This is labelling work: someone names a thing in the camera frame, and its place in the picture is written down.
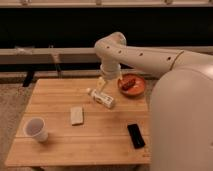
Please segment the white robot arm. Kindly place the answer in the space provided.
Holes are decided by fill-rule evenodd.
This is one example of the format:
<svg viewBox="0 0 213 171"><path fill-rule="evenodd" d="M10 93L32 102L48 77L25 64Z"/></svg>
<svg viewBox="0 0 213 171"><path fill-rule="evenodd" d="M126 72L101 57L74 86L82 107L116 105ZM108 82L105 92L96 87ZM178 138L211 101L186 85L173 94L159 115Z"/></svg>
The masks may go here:
<svg viewBox="0 0 213 171"><path fill-rule="evenodd" d="M94 50L107 79L122 64L158 78L150 96L150 171L213 171L213 55L132 47L120 32Z"/></svg>

